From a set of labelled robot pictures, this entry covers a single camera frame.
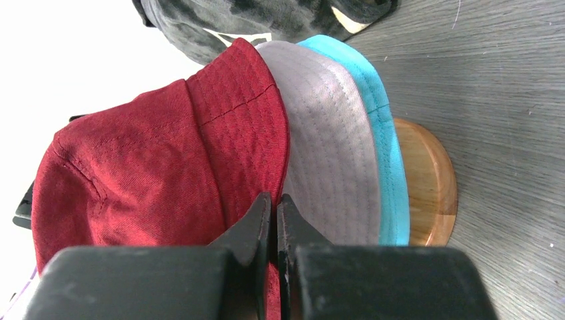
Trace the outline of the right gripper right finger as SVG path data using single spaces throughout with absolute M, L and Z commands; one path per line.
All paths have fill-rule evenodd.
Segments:
M 277 207 L 283 319 L 495 319 L 470 258 L 449 247 L 335 245 L 289 195 Z

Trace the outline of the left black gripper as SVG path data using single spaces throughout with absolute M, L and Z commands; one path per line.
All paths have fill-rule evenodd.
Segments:
M 21 228 L 31 230 L 31 217 L 32 217 L 32 203 L 33 203 L 33 188 L 35 180 L 30 184 L 26 194 L 24 194 L 20 204 L 18 204 L 12 222 Z

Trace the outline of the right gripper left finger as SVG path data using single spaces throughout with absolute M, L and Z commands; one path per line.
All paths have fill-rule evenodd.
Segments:
M 70 247 L 46 266 L 24 317 L 264 319 L 271 196 L 207 246 Z

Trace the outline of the grey bucket hat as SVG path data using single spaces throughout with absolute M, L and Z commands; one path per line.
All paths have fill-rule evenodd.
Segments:
M 284 41 L 257 46 L 286 108 L 290 158 L 283 191 L 329 241 L 376 245 L 380 186 L 363 100 L 340 63 Z

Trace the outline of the turquoise bucket hat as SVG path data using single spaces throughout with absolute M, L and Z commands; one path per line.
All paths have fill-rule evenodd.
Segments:
M 410 206 L 406 174 L 389 98 L 377 70 L 362 53 L 326 35 L 315 35 L 298 44 L 340 63 L 352 75 L 376 145 L 381 203 L 379 244 L 407 246 Z

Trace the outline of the dark red bucket hat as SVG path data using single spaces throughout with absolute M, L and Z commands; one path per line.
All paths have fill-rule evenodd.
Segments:
M 267 191 L 279 202 L 289 128 L 275 80 L 237 39 L 190 76 L 58 131 L 35 179 L 38 272 L 79 245 L 207 245 Z

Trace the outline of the wooden hat stand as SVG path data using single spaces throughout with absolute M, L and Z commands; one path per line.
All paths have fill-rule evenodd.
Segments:
M 394 120 L 408 186 L 413 246 L 445 246 L 458 212 L 454 167 L 442 143 L 426 128 Z

